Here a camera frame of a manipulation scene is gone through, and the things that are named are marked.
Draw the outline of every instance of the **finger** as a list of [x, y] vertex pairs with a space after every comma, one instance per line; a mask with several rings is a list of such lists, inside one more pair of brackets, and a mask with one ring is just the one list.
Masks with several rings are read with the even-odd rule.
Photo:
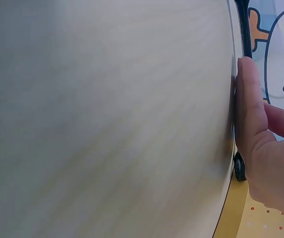
[[269, 130], [284, 137], [284, 110], [264, 103]]
[[239, 60], [238, 80], [242, 81], [244, 108], [244, 141], [252, 150], [257, 143], [266, 143], [274, 140], [272, 133], [267, 131], [268, 120], [264, 109], [263, 94], [260, 85], [258, 70], [254, 61], [249, 57], [243, 57]]

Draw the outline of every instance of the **gold trim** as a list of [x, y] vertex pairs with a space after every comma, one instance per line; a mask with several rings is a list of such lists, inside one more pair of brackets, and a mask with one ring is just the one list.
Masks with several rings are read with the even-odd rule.
[[247, 181], [238, 182], [233, 173], [225, 205], [213, 238], [236, 238], [247, 198], [247, 191]]

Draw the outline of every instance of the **black outline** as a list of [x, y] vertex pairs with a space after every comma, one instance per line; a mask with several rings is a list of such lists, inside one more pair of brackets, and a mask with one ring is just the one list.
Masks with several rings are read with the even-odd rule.
[[243, 56], [252, 58], [252, 47], [250, 37], [250, 26], [248, 18], [248, 5], [250, 0], [234, 0], [239, 15], [241, 39], [243, 45]]
[[[248, 9], [248, 15], [249, 15], [249, 17], [250, 17], [250, 15], [251, 15], [251, 11], [252, 11], [252, 10], [255, 11], [256, 14], [257, 14], [257, 16], [258, 16], [258, 21], [257, 21], [257, 24], [256, 24], [256, 29], [258, 29], [260, 32], [270, 34], [270, 31], [263, 30], [263, 29], [260, 28], [261, 15], [260, 15], [260, 12], [259, 12], [257, 9], [255, 9], [255, 8], [253, 8], [253, 7], [249, 7], [249, 9]], [[255, 51], [257, 50], [257, 43], [258, 43], [258, 42], [267, 42], [268, 39], [269, 39], [269, 37], [267, 38], [267, 40], [255, 39], [255, 38], [254, 38], [254, 48], [252, 49], [252, 52], [255, 52]]]
[[270, 101], [269, 92], [268, 92], [268, 89], [267, 89], [267, 57], [268, 57], [268, 53], [269, 53], [269, 45], [270, 45], [270, 40], [271, 40], [273, 31], [275, 29], [277, 22], [279, 21], [279, 19], [283, 15], [284, 15], [284, 11], [281, 14], [278, 15], [278, 17], [275, 19], [274, 23], [272, 24], [272, 27], [271, 27], [270, 32], [269, 32], [269, 38], [267, 40], [267, 44], [266, 44], [266, 48], [265, 48], [265, 56], [264, 56], [264, 83], [265, 83], [265, 95], [266, 95], [265, 100], [267, 100], [269, 104], [271, 104], [271, 101]]

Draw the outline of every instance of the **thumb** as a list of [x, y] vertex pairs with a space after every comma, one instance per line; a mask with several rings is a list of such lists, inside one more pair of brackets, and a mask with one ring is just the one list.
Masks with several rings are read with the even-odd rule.
[[284, 110], [264, 103], [269, 130], [284, 137]]

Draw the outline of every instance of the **white surface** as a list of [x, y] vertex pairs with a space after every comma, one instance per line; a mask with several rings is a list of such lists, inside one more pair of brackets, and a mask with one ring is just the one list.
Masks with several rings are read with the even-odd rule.
[[267, 87], [270, 103], [284, 109], [284, 15], [278, 20], [269, 41]]
[[0, 238], [211, 237], [233, 60], [225, 0], [0, 0]]

